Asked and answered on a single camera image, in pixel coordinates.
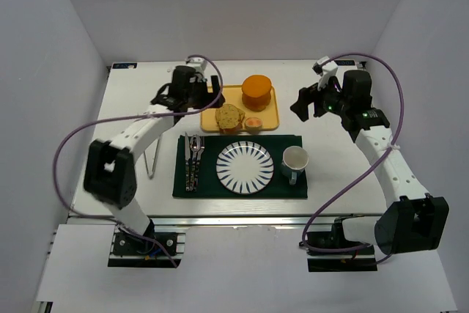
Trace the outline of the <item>bread slice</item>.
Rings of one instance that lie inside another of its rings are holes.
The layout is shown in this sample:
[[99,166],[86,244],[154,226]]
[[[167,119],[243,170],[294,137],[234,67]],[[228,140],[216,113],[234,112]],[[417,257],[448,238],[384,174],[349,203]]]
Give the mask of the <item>bread slice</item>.
[[232,104],[223,104],[215,110],[215,121],[221,129],[235,128],[239,124],[239,111]]
[[244,114],[244,112],[241,111],[240,109],[238,109],[238,111],[239,111],[239,114],[240,114],[240,116],[239,116],[239,124],[238,124],[235,128],[230,128],[230,129],[221,129],[221,128],[220,128],[220,130],[221,130],[223,133],[234,133],[234,132],[237,132],[237,131],[240,129],[245,114]]

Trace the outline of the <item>silver metal tongs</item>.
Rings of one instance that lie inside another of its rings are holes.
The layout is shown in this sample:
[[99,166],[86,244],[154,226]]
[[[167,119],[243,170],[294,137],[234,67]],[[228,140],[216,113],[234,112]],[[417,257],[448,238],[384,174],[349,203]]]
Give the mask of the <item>silver metal tongs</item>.
[[155,176],[156,165],[157,165],[157,160],[158,160],[158,153],[159,153],[159,149],[160,149],[160,146],[161,146],[162,139],[163,139],[163,137],[160,136],[158,139],[156,139],[153,142],[152,145],[155,148],[154,148],[154,154],[151,158],[149,158],[147,156],[147,151],[146,150],[143,152],[144,165],[145,165],[147,177],[148,177],[149,180],[152,180]]

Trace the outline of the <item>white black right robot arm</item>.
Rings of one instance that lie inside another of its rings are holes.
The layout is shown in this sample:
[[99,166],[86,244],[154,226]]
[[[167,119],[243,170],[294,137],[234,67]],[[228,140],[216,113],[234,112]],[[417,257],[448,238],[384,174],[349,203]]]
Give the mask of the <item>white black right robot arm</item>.
[[302,88],[291,106],[301,121],[332,113],[370,164],[380,184],[387,209],[380,217],[337,218],[331,231],[322,235],[303,230],[302,244],[313,253],[345,254],[377,246],[386,255],[435,250],[446,225],[449,206],[422,186],[395,144],[384,113],[372,107],[372,78],[366,71],[348,70],[342,82],[323,76]]

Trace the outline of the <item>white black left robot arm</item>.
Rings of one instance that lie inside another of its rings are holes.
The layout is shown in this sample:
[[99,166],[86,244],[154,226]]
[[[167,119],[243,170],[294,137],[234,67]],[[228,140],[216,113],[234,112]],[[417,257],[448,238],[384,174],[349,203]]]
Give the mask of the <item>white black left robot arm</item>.
[[186,59],[172,71],[171,81],[163,85],[143,115],[114,138],[94,140],[89,145],[84,174],[84,190],[102,203],[138,242],[149,242],[154,225],[135,199],[135,163],[146,149],[184,116],[219,107],[221,75],[212,77],[208,91],[205,70],[212,62],[200,56]]

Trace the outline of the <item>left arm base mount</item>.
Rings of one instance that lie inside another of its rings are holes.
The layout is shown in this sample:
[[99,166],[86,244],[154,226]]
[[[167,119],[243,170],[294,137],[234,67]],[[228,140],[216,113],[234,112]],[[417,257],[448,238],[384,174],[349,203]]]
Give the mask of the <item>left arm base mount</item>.
[[156,239],[160,246],[114,229],[108,256],[110,268],[170,268],[175,269],[181,262],[185,246],[185,233],[170,227],[156,227]]

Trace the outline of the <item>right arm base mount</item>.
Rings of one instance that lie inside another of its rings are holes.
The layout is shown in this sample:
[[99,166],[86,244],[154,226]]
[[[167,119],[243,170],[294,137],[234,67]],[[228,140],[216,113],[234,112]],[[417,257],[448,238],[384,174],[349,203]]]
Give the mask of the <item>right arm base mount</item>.
[[[359,242],[345,239],[342,222],[345,217],[336,218],[329,230],[309,230],[306,243],[320,249],[339,249],[359,246]],[[373,247],[360,250],[326,253],[312,251],[302,242],[299,246],[306,250],[309,273],[344,273],[344,272],[372,272],[377,271],[375,252]]]

